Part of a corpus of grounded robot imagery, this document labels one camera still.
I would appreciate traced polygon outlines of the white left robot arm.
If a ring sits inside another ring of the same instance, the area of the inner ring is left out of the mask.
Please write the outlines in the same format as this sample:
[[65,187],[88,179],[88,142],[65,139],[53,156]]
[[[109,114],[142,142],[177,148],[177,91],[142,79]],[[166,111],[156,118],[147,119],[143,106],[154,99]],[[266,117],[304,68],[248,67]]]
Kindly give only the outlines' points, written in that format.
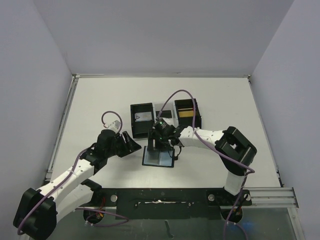
[[109,158],[123,158],[141,148],[127,131],[102,130],[96,142],[82,150],[69,169],[46,185],[38,189],[29,188],[23,193],[13,220],[17,234],[46,240],[62,216],[59,204],[73,190],[101,170]]

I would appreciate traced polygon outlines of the black leather card holder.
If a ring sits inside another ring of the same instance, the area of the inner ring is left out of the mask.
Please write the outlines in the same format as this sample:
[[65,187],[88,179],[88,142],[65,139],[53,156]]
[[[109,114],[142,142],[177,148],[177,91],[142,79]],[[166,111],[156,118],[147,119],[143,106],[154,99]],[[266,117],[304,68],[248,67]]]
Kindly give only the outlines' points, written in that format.
[[178,156],[175,156],[175,149],[160,151],[158,149],[148,150],[145,146],[143,149],[142,165],[149,167],[173,168]]

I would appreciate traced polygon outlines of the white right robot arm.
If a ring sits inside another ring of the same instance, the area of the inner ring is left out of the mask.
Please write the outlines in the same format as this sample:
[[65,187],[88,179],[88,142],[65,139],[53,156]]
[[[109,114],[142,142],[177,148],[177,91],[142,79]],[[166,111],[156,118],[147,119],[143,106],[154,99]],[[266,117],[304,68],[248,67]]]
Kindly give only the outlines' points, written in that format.
[[245,176],[254,172],[250,165],[258,151],[236,127],[213,131],[186,125],[167,125],[164,128],[154,126],[149,130],[148,150],[166,152],[174,146],[197,147],[217,153],[228,171],[223,200],[230,205],[239,201]]

